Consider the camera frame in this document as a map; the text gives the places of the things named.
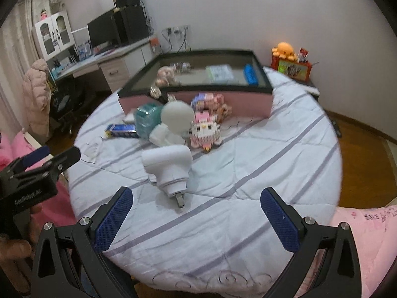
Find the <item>red box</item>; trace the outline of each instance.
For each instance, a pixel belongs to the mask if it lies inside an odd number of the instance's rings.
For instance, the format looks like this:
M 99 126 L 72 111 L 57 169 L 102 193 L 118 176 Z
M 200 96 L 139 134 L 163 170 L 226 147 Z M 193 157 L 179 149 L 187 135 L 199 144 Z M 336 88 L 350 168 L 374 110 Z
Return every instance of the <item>red box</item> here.
M 298 63 L 287 59 L 280 59 L 277 56 L 271 56 L 271 68 L 297 80 L 307 82 L 309 80 L 312 65 L 309 62 Z

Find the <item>metal bolt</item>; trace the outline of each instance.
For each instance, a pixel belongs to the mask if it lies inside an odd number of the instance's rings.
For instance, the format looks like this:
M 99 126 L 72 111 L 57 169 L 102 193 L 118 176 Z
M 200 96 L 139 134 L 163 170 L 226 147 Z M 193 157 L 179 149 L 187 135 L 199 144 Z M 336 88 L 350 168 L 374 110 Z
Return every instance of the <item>metal bolt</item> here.
M 79 221 L 80 225 L 87 225 L 89 222 L 90 222 L 90 218 L 89 217 L 83 217 Z
M 313 225 L 316 222 L 316 220 L 310 216 L 306 216 L 304 218 L 304 221 L 306 224 L 309 224 L 309 225 Z
M 52 223 L 51 222 L 48 222 L 48 223 L 44 224 L 44 229 L 45 230 L 48 231 L 50 228 L 52 228 Z
M 343 228 L 344 230 L 348 230 L 350 228 L 350 225 L 347 224 L 346 222 L 342 222 L 341 223 L 341 228 Z

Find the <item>white wall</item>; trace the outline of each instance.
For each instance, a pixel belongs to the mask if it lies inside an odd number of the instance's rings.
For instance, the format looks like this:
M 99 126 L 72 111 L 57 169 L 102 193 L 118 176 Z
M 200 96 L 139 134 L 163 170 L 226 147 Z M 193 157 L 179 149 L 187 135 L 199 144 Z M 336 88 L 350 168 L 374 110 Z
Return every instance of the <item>white wall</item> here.
M 65 0 L 72 29 L 112 0 Z M 270 64 L 280 41 L 319 61 L 311 78 L 324 108 L 397 139 L 397 38 L 372 0 L 145 0 L 158 31 L 191 25 L 192 48 L 253 49 Z

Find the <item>pink down jacket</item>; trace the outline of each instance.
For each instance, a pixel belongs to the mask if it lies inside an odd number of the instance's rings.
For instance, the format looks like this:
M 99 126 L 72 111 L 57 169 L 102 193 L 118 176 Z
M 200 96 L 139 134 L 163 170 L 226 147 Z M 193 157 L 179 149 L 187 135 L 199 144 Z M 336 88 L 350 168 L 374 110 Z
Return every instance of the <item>pink down jacket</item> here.
M 33 63 L 23 76 L 22 90 L 26 116 L 32 131 L 48 136 L 50 121 L 50 88 L 47 85 L 48 66 L 43 59 Z

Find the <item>curtain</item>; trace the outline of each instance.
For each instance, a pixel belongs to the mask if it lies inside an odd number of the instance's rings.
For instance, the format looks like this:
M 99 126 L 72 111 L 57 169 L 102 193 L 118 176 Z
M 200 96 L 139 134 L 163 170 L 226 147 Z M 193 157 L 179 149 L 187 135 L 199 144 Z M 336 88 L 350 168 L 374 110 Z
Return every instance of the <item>curtain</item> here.
M 0 28 L 0 131 L 7 130 L 10 138 L 22 127 L 28 128 L 22 80 L 39 59 L 32 28 L 40 21 L 43 9 L 51 15 L 49 0 L 23 0 L 15 5 Z

